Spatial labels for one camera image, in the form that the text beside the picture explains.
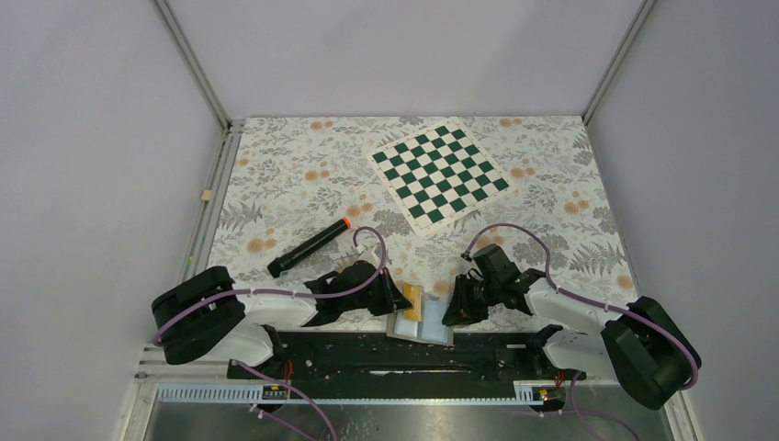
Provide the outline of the grey leather card holder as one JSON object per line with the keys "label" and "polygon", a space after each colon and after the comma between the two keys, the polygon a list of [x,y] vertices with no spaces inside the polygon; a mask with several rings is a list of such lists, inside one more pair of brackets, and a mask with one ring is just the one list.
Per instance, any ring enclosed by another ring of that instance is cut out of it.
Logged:
{"label": "grey leather card holder", "polygon": [[424,300],[422,319],[413,321],[403,311],[391,314],[387,320],[386,336],[428,345],[454,345],[454,328],[442,324],[448,304],[441,300]]}

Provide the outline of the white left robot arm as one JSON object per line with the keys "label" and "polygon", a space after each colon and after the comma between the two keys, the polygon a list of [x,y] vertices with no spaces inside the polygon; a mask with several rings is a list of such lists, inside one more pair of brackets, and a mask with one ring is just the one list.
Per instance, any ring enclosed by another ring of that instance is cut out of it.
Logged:
{"label": "white left robot arm", "polygon": [[386,268],[358,260],[294,289],[235,288],[228,269],[214,266],[169,289],[152,302],[154,345],[170,365],[205,356],[235,359],[272,378],[285,354],[271,336],[336,322],[353,310],[383,316],[412,307]]}

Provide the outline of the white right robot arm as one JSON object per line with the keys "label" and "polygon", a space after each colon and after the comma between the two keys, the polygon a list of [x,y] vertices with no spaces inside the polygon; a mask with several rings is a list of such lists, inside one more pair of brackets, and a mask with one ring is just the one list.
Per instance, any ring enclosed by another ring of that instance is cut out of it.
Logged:
{"label": "white right robot arm", "polygon": [[658,410],[692,380],[702,359],[666,310],[642,296],[625,306],[577,300],[553,288],[538,269],[522,271],[490,244],[457,276],[444,326],[486,320],[492,306],[549,320],[530,342],[528,369],[548,379],[560,369],[617,382],[634,401]]}

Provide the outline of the black marker orange cap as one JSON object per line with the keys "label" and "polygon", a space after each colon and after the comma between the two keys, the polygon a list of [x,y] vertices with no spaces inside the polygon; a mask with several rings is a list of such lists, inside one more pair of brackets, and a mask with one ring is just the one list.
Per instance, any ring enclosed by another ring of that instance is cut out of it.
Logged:
{"label": "black marker orange cap", "polygon": [[295,248],[274,259],[267,266],[269,274],[273,278],[279,278],[283,272],[289,271],[289,269],[299,264],[311,254],[319,251],[326,244],[330,243],[337,236],[350,228],[351,221],[347,218],[341,218],[324,230],[314,234],[310,239],[305,240]]}

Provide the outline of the green white chessboard mat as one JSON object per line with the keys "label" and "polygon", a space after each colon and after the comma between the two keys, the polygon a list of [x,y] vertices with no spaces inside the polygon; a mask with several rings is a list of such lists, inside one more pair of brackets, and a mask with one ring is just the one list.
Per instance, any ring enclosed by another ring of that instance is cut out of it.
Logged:
{"label": "green white chessboard mat", "polygon": [[461,119],[437,122],[367,154],[413,232],[426,236],[515,190]]}

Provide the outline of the floral tablecloth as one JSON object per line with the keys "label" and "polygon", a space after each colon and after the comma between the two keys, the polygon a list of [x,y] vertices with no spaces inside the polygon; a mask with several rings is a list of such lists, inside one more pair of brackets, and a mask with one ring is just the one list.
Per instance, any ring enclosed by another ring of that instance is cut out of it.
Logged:
{"label": "floral tablecloth", "polygon": [[525,269],[552,257],[555,281],[583,296],[625,303],[637,296],[624,247],[578,116],[466,118],[515,190],[438,232],[415,234],[367,154],[437,123],[435,117],[257,118],[245,123],[209,263],[250,288],[268,264],[334,221],[370,226],[385,239],[398,284],[445,301],[461,253],[495,243]]}

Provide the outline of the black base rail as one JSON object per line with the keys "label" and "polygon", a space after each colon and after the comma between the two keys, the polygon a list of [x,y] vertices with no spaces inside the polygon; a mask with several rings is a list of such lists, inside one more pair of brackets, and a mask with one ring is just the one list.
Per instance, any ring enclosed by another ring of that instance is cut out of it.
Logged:
{"label": "black base rail", "polygon": [[272,354],[254,369],[294,388],[265,386],[260,399],[308,395],[315,401],[542,401],[571,368],[555,367],[544,344],[566,329],[535,333],[456,333],[452,345],[379,333],[272,332]]}

